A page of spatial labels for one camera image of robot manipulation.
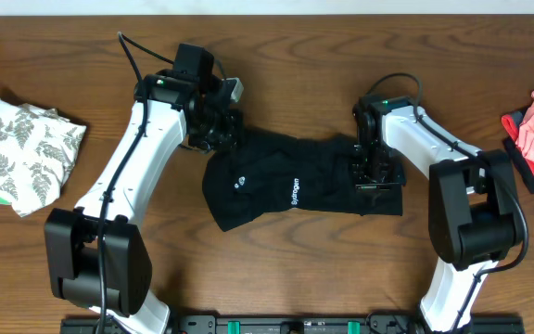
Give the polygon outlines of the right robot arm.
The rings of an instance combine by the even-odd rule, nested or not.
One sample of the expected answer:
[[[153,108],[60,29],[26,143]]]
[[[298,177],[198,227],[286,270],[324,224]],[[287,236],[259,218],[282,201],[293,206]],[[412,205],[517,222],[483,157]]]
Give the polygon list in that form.
[[[360,158],[351,165],[360,195],[399,195],[406,184],[401,159],[428,181],[428,234],[438,255],[416,315],[369,315],[369,333],[522,333],[516,315],[472,315],[481,286],[528,228],[505,152],[468,145],[431,120],[407,97],[368,94],[352,109]]]

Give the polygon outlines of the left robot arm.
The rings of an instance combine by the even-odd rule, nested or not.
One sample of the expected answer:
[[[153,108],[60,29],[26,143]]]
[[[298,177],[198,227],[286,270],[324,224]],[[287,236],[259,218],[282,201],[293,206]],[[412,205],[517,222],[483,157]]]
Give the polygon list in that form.
[[[95,184],[71,210],[44,224],[53,295],[98,314],[103,333],[167,333],[171,309],[150,289],[152,262],[141,235],[159,177],[184,141],[202,151],[233,148],[242,115],[237,78],[179,71],[148,74],[135,87],[130,123]]]

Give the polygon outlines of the black t-shirt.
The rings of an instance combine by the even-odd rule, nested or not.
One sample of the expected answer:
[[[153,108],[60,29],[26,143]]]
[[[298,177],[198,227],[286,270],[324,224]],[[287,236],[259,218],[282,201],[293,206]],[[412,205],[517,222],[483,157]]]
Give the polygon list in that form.
[[[290,209],[401,216],[400,190],[356,188],[356,144],[346,135],[318,140],[247,131],[240,146],[208,160],[202,192],[214,221],[229,231]]]

